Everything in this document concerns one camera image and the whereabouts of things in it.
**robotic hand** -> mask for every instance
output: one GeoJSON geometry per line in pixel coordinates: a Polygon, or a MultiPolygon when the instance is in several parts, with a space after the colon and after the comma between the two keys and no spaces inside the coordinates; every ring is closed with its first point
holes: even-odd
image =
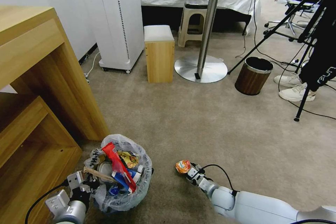
{"type": "Polygon", "coordinates": [[[89,208],[90,195],[99,187],[99,181],[92,176],[84,180],[81,171],[67,177],[71,189],[70,198],[61,190],[57,195],[48,198],[45,204],[54,214],[53,223],[57,224],[83,224],[89,208]]]}
{"type": "Polygon", "coordinates": [[[197,164],[191,164],[187,178],[208,196],[217,213],[241,224],[336,222],[334,206],[321,206],[310,212],[298,211],[280,199],[219,186],[208,179],[197,164]]]}

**white air purifier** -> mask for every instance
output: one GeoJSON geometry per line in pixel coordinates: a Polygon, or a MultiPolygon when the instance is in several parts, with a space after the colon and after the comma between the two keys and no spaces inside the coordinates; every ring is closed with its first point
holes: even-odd
{"type": "Polygon", "coordinates": [[[145,47],[140,0],[84,1],[102,58],[99,65],[130,73],[145,47]]]}

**plastic stool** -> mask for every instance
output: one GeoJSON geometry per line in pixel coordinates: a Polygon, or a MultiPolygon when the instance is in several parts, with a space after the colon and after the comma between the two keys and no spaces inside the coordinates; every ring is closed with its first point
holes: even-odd
{"type": "Polygon", "coordinates": [[[145,26],[149,83],[172,82],[175,40],[168,25],[145,26]]]}
{"type": "Polygon", "coordinates": [[[181,19],[181,26],[178,31],[178,46],[184,47],[187,40],[202,41],[205,17],[207,15],[207,5],[200,5],[194,3],[185,3],[183,7],[183,14],[181,19]],[[189,24],[192,15],[200,14],[201,18],[199,24],[189,24]]]}

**tripod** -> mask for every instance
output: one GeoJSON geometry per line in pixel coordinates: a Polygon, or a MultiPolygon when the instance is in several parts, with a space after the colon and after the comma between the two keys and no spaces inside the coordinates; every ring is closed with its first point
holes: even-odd
{"type": "MultiPolygon", "coordinates": [[[[282,26],[296,11],[298,11],[306,2],[307,0],[302,0],[295,8],[293,8],[290,12],[288,12],[288,14],[280,21],[280,23],[278,23],[272,30],[268,31],[264,38],[254,47],[252,48],[251,51],[249,51],[227,74],[230,74],[237,66],[239,66],[243,61],[245,61],[245,59],[250,56],[266,39],[268,39],[272,34],[277,33],[277,29],[282,26]]],[[[325,0],[321,0],[320,2],[320,6],[317,9],[317,11],[315,12],[314,16],[312,17],[312,19],[310,20],[310,22],[308,23],[307,27],[305,28],[305,30],[303,31],[303,33],[300,35],[300,37],[298,39],[296,39],[298,41],[298,43],[305,43],[308,45],[307,49],[305,50],[304,55],[302,56],[299,65],[296,68],[295,73],[298,73],[299,68],[301,67],[306,55],[308,54],[310,47],[313,47],[314,45],[312,44],[313,40],[315,39],[315,29],[318,26],[318,20],[320,18],[320,16],[323,14],[323,11],[326,7],[326,2],[325,0]]],[[[304,93],[303,99],[301,101],[299,110],[297,111],[296,117],[294,118],[294,121],[300,121],[300,115],[301,112],[303,110],[303,107],[305,105],[308,93],[309,93],[309,86],[307,86],[306,91],[304,93]]]]}

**plastic trash bag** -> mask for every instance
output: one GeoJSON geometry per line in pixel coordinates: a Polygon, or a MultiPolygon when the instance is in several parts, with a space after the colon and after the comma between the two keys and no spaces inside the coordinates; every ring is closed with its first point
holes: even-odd
{"type": "MultiPolygon", "coordinates": [[[[139,164],[144,166],[140,180],[136,185],[136,190],[134,193],[118,194],[117,196],[111,196],[106,191],[106,186],[101,185],[93,194],[93,198],[99,205],[99,209],[105,213],[112,213],[115,211],[128,211],[131,208],[137,206],[146,196],[149,182],[152,177],[152,161],[147,155],[144,148],[133,142],[131,139],[121,135],[114,134],[105,137],[101,143],[101,147],[104,147],[108,143],[112,142],[117,150],[132,151],[139,155],[139,164]]],[[[84,161],[87,167],[90,167],[92,163],[93,153],[104,152],[101,149],[95,149],[92,151],[90,158],[84,161]]]]}

